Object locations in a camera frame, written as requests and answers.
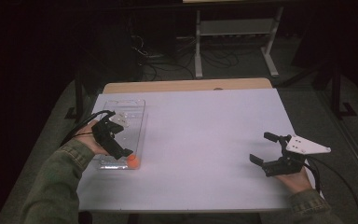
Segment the white table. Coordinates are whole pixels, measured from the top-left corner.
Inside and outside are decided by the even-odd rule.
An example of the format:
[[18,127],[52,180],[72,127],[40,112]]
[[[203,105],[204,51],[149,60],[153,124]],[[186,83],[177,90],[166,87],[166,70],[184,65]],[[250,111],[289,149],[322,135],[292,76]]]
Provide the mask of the white table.
[[294,133],[275,89],[101,94],[93,113],[108,100],[137,99],[145,100],[147,113],[140,169],[98,170],[98,160],[93,160],[77,190],[80,210],[191,213],[287,208],[285,187],[249,161],[251,153],[265,161],[281,156],[281,146],[263,138],[264,132]]

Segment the black cable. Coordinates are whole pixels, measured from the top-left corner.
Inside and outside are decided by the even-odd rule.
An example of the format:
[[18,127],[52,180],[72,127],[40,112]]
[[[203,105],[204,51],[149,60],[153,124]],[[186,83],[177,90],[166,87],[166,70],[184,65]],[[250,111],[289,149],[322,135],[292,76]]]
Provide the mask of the black cable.
[[62,146],[63,144],[67,143],[69,140],[71,140],[71,138],[73,138],[74,134],[77,133],[81,128],[83,128],[84,126],[86,126],[90,121],[92,121],[93,119],[97,118],[98,115],[100,114],[111,114],[113,115],[115,112],[110,111],[110,110],[102,110],[100,112],[91,114],[88,118],[84,119],[82,122],[78,123],[74,129],[71,130],[71,132],[69,132],[62,140],[60,146]]
[[[154,64],[173,65],[173,66],[178,66],[179,68],[177,68],[177,69],[165,69],[165,68],[157,67]],[[151,63],[151,64],[149,64],[149,66],[152,66],[154,68],[157,68],[157,69],[160,69],[160,70],[163,70],[163,71],[177,71],[177,70],[185,69],[191,75],[191,78],[194,79],[193,73],[190,71],[190,69],[188,69],[187,67],[185,67],[185,66],[183,66],[181,64],[178,64],[178,63]]]
[[316,191],[318,191],[318,193],[321,193],[321,177],[319,175],[319,172],[313,169],[312,167],[310,167],[306,163],[304,163],[304,166],[307,167],[307,169],[309,169],[312,172],[313,178],[315,179],[315,189]]
[[335,169],[333,169],[331,166],[327,165],[325,162],[320,161],[320,160],[318,160],[318,159],[316,159],[316,158],[314,158],[314,157],[310,157],[310,156],[308,156],[307,159],[308,159],[308,160],[311,160],[311,161],[312,161],[312,160],[317,161],[317,162],[319,162],[320,164],[324,165],[324,166],[327,167],[329,170],[331,170],[332,172],[334,172],[334,173],[342,180],[342,182],[344,182],[344,184],[347,186],[347,188],[348,188],[348,189],[350,190],[350,192],[351,192],[351,195],[352,195],[352,197],[353,197],[353,199],[354,199],[354,201],[355,201],[355,203],[356,203],[357,212],[358,212],[358,198],[357,198],[356,194],[354,193],[354,190],[352,189],[351,185],[348,183],[348,181],[347,181],[338,171],[336,171]]
[[[319,168],[316,165],[315,161],[312,161],[312,160],[308,160],[308,161],[310,162],[310,165],[312,165],[312,168],[315,169],[315,171],[320,176]],[[320,187],[320,190],[322,191],[322,180],[321,179],[319,179],[319,187]]]

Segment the dark background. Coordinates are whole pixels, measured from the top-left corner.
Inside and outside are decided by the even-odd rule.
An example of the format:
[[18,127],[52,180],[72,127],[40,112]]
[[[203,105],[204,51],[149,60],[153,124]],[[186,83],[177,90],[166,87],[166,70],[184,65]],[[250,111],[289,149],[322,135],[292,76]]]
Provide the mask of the dark background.
[[[89,3],[98,6],[105,1]],[[106,82],[137,81],[132,29],[167,53],[176,35],[194,34],[192,11],[165,11],[166,20],[147,12],[74,15],[62,11],[84,4],[0,1],[0,210],[51,109],[76,73],[87,83],[88,94],[96,94]],[[134,21],[132,29],[128,18]],[[343,75],[358,86],[358,1],[287,7],[278,36],[287,35],[304,37],[296,65],[307,68],[332,54]]]

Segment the transparent plastic tray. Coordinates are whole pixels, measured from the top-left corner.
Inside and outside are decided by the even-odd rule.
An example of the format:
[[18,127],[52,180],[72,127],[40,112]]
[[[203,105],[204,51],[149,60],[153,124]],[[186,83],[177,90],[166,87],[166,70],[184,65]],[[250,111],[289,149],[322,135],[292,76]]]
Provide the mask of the transparent plastic tray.
[[116,114],[124,113],[128,122],[128,127],[115,134],[115,140],[123,148],[133,151],[129,157],[122,157],[116,160],[112,156],[101,155],[99,159],[99,169],[125,170],[139,169],[142,158],[142,147],[145,137],[145,101],[127,100],[127,101],[107,101],[103,110],[115,111]]

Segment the hand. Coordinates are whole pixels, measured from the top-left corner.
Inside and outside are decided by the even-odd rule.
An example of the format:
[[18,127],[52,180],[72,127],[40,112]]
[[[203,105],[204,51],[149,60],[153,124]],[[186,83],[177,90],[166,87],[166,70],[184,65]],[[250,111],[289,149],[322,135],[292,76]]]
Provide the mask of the hand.
[[77,141],[82,142],[84,145],[86,145],[94,154],[109,155],[109,153],[107,153],[107,151],[95,141],[95,138],[92,135],[91,127],[94,126],[97,122],[97,120],[92,120],[88,125],[80,129],[75,134],[78,134],[78,136],[75,136],[74,138]]
[[292,193],[299,193],[306,189],[312,189],[305,167],[303,167],[299,173],[292,175],[276,175],[275,177],[281,180]]

